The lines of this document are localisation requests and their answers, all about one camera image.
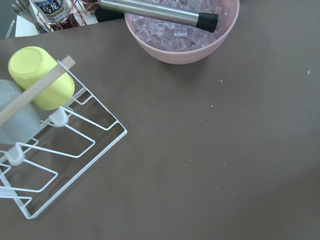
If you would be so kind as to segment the yellow cup on rack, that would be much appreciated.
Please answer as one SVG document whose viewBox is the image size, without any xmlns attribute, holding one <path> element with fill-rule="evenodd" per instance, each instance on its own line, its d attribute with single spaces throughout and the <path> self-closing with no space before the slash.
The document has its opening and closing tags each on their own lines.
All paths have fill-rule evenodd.
<svg viewBox="0 0 320 240">
<path fill-rule="evenodd" d="M 15 82 L 26 90 L 57 65 L 57 61 L 43 48 L 27 46 L 11 56 L 8 71 Z M 55 110 L 65 105 L 74 92 L 74 80 L 65 72 L 32 102 L 42 110 Z"/>
</svg>

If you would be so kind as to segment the grey cup on rack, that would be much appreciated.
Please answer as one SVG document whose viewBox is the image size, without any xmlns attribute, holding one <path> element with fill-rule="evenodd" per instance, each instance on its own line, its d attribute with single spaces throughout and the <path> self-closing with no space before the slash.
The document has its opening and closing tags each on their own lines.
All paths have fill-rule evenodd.
<svg viewBox="0 0 320 240">
<path fill-rule="evenodd" d="M 13 100 L 22 94 L 20 87 L 12 81 L 0 81 L 0 109 L 3 110 Z M 14 145 L 17 142 L 26 143 L 40 130 L 41 119 L 32 104 L 11 117 L 0 127 L 0 143 Z"/>
</svg>

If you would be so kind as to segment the steel muddler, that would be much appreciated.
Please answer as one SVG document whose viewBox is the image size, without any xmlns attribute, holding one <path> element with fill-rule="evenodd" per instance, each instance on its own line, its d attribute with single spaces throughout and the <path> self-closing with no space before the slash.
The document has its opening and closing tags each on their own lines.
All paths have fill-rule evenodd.
<svg viewBox="0 0 320 240">
<path fill-rule="evenodd" d="M 143 0 L 99 0 L 98 5 L 106 10 L 191 26 L 210 33 L 216 30 L 219 22 L 216 13 L 193 12 Z"/>
</svg>

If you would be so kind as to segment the bottle with label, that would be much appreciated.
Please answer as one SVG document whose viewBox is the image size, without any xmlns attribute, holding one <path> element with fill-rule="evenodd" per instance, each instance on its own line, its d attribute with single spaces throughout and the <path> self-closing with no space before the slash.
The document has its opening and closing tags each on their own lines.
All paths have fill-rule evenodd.
<svg viewBox="0 0 320 240">
<path fill-rule="evenodd" d="M 60 23 L 69 15 L 64 0 L 32 0 L 32 3 L 49 23 Z"/>
</svg>

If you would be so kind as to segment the pink bowl with ice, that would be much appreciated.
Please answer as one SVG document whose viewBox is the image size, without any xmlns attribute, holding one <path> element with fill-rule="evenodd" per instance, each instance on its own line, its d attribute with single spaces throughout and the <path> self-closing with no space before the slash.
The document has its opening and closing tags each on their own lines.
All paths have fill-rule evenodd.
<svg viewBox="0 0 320 240">
<path fill-rule="evenodd" d="M 227 38 L 240 10 L 238 0 L 160 0 L 159 4 L 221 18 L 213 33 L 196 27 L 126 13 L 126 25 L 152 57 L 174 65 L 195 63 L 213 53 Z"/>
</svg>

